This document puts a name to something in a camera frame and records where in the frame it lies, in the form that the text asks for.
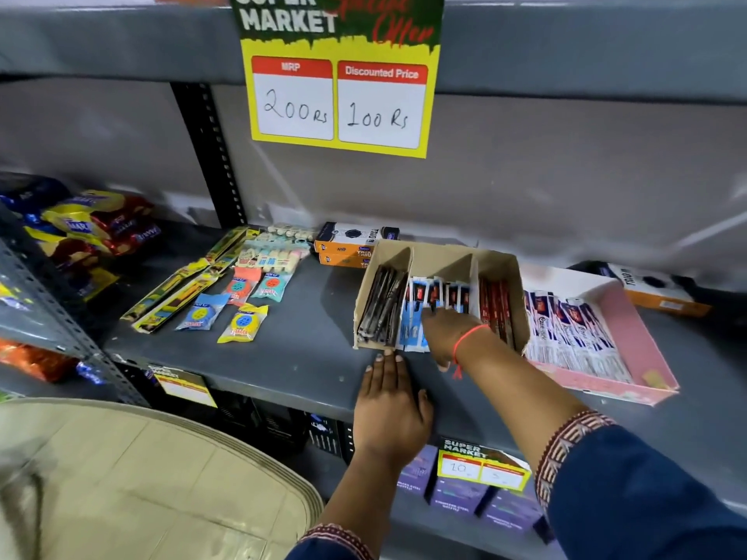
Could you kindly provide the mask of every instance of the bracelet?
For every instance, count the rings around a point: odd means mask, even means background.
[[[475,326],[472,329],[467,330],[464,334],[462,334],[462,337],[456,341],[454,344],[454,351],[451,355],[451,360],[456,364],[456,371],[454,372],[454,378],[455,379],[461,379],[462,378],[462,366],[459,365],[459,362],[456,360],[456,349],[459,347],[459,345],[462,343],[462,340],[468,337],[472,332],[475,330],[480,330],[481,328],[490,328],[490,324],[480,324],[478,326]]]

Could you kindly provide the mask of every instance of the embroidered sleeve cuff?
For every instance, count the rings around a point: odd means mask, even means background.
[[[553,484],[558,470],[563,465],[573,446],[578,444],[588,433],[604,426],[615,424],[615,421],[592,410],[582,411],[568,420],[547,443],[545,453],[539,461],[537,473],[534,477],[534,489],[542,509],[547,513]]]
[[[310,539],[320,539],[323,541],[331,541],[341,546],[345,546],[350,553],[354,554],[358,560],[374,560],[374,556],[371,554],[368,546],[363,544],[360,538],[349,530],[346,530],[339,525],[317,525],[312,527],[309,531],[300,538],[299,542],[304,542]]]

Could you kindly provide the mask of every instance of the pink box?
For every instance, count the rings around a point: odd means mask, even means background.
[[[537,368],[568,389],[611,399],[653,405],[677,394],[677,379],[617,279],[533,263],[519,263],[519,270],[527,291],[546,290],[565,298],[582,298],[600,310],[633,385],[532,361]],[[514,310],[512,318],[517,317]]]

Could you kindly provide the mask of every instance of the open cardboard box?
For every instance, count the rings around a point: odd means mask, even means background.
[[[612,399],[653,405],[677,393],[680,386],[675,376],[617,279],[532,263],[522,263],[520,270],[521,281],[528,291],[546,290],[566,298],[580,297],[600,310],[634,385],[536,361],[533,365],[564,387]],[[517,310],[513,302],[511,310],[516,325],[519,315],[526,315],[526,310],[523,305]]]
[[[353,315],[354,348],[384,349],[378,342],[358,340],[360,324],[374,276],[381,265],[406,271],[412,277],[441,277],[445,281],[470,283],[472,291],[477,291],[478,276],[491,281],[506,280],[509,283],[509,303],[513,314],[524,313],[524,288],[521,285],[516,256],[493,252],[489,249],[470,248],[465,245],[436,245],[432,243],[379,240],[368,264],[361,288],[356,299]],[[469,311],[480,317],[479,295],[470,295]],[[520,352],[529,341],[529,320],[517,319],[514,324],[516,351]]]

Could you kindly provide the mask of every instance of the handwritten price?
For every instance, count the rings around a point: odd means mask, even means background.
[[[350,127],[354,125],[361,125],[369,126],[372,125],[375,128],[378,128],[379,125],[381,125],[381,114],[377,113],[373,118],[371,118],[371,114],[367,113],[365,116],[363,116],[363,119],[361,121],[356,121],[356,103],[352,102],[350,104],[350,108],[352,109],[352,118],[348,122],[348,125]],[[400,130],[405,129],[407,126],[407,116],[404,116],[403,118],[400,118],[402,115],[402,110],[400,108],[397,108],[394,112],[391,113],[391,119],[389,125],[397,126]]]
[[[271,88],[267,90],[267,93],[265,96],[268,98],[268,102],[265,104],[265,111],[266,112],[275,112],[279,118],[293,118],[297,115],[300,119],[307,119],[309,117],[309,114],[311,113],[311,109],[309,106],[305,103],[302,103],[300,106],[298,106],[298,110],[296,110],[296,104],[293,102],[286,102],[285,104],[285,115],[283,115],[280,111],[277,110],[275,106],[277,106],[278,103],[278,96],[277,92],[275,91],[275,88]],[[326,112],[322,112],[321,110],[315,110],[314,115],[312,117],[312,121],[319,121],[322,124],[325,124],[327,122],[327,114]]]

